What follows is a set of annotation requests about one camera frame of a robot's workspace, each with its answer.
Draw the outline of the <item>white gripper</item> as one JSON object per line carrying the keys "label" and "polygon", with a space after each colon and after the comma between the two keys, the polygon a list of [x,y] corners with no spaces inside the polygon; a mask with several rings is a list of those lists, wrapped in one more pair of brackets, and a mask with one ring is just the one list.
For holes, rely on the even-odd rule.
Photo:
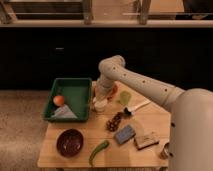
{"label": "white gripper", "polygon": [[112,93],[112,86],[106,87],[104,85],[101,85],[100,83],[97,83],[95,86],[95,100],[96,102],[101,102],[105,99],[107,99],[110,94]]}

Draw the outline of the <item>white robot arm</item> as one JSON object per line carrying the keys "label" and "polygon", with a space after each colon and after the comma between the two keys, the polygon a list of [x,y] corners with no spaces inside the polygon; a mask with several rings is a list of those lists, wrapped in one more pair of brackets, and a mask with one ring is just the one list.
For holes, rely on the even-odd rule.
{"label": "white robot arm", "polygon": [[105,99],[119,81],[171,114],[168,171],[213,171],[213,92],[174,85],[125,68],[115,55],[100,61],[96,98]]}

